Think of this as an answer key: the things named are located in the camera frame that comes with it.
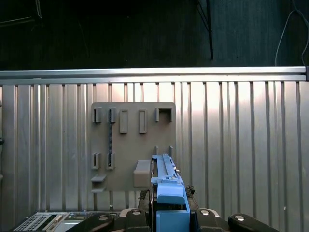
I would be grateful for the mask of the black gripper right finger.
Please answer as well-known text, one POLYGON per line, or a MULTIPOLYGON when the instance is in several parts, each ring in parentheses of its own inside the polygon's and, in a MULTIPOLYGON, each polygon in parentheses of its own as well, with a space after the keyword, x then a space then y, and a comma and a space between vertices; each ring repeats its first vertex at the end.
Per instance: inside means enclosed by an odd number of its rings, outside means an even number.
POLYGON ((194 199, 194 193, 193 186, 186 186, 191 232, 278 232, 273 227, 242 213, 232 214, 226 221, 215 210, 200 208, 194 199))

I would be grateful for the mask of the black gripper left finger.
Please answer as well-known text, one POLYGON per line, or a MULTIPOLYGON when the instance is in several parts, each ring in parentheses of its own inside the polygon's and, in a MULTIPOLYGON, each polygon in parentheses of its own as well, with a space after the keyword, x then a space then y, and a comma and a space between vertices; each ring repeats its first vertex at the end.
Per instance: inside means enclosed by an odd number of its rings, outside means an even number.
POLYGON ((73 232, 150 232, 150 191, 140 192, 137 208, 125 209, 120 214, 95 213, 72 227, 73 232))

